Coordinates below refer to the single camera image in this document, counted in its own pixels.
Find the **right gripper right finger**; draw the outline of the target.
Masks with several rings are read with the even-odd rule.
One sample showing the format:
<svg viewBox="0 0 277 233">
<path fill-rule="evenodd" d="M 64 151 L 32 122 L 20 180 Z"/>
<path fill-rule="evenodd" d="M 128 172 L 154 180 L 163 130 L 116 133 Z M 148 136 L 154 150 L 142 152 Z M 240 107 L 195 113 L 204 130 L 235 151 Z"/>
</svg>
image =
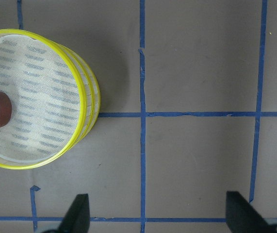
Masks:
<svg viewBox="0 0 277 233">
<path fill-rule="evenodd" d="M 273 233 L 262 216 L 237 191 L 226 193 L 226 224 L 232 233 Z"/>
</svg>

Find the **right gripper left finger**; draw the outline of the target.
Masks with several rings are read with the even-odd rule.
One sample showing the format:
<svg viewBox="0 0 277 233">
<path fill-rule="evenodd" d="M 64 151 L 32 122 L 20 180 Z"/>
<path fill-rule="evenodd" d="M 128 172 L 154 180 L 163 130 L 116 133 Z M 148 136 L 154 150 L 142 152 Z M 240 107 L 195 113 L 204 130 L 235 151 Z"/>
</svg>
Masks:
<svg viewBox="0 0 277 233">
<path fill-rule="evenodd" d="M 90 228 L 90 207 L 88 194 L 78 194 L 68 209 L 58 233 L 87 233 Z"/>
</svg>

